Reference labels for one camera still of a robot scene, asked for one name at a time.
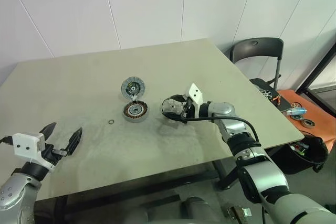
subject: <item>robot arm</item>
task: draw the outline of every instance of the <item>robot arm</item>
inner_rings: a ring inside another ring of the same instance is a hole
[[[237,120],[233,105],[203,103],[202,93],[195,84],[183,98],[178,95],[173,98],[185,102],[180,119],[172,116],[171,112],[163,111],[163,114],[184,123],[201,120],[215,123],[236,160],[238,179],[246,198],[253,203],[261,203],[274,223],[336,223],[336,215],[310,198],[289,191],[285,175],[256,141],[258,138],[253,127],[250,125],[256,140],[246,129],[245,120]]]
[[[62,157],[76,149],[82,128],[74,132],[65,149],[56,150],[53,145],[45,144],[55,125],[46,126],[40,133],[17,133],[0,141],[13,145],[15,155],[27,161],[0,188],[1,223],[34,224],[34,203],[41,181],[48,172],[53,172]]]

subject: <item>black bag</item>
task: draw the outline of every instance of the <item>black bag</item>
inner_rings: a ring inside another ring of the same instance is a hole
[[[303,144],[309,146],[302,156],[293,151],[289,144],[284,145],[271,158],[285,174],[295,174],[309,167],[318,173],[327,161],[329,152],[322,138],[312,135],[304,135],[301,140]]]

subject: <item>chair backrest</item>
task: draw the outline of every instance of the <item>chair backrest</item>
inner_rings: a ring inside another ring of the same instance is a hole
[[[279,38],[245,39],[233,46],[230,51],[230,61],[236,63],[253,56],[271,56],[281,60],[283,43]]]

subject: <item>orange surface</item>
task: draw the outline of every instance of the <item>orange surface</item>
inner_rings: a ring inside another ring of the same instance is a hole
[[[315,127],[308,129],[302,126],[300,121],[293,120],[290,116],[286,118],[300,131],[306,131],[314,136],[319,136],[326,144],[330,152],[336,140],[336,119],[320,107],[307,101],[305,98],[296,94],[293,90],[278,90],[278,92],[289,102],[299,102],[302,107],[307,109],[303,115],[305,119],[312,120]]]

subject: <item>gray tabletop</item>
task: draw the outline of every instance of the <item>gray tabletop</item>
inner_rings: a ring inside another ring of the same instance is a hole
[[[136,124],[122,117],[128,100],[120,87],[130,76],[144,81],[142,100],[150,107],[148,118]],[[57,122],[48,141],[62,148],[83,127],[74,155],[47,175],[38,199],[230,157],[215,124],[184,125],[161,114],[162,101],[192,82],[204,101],[232,103],[254,125],[263,147],[303,138],[207,39],[19,63],[0,87],[0,136]],[[0,184],[24,163],[5,144],[0,160]]]

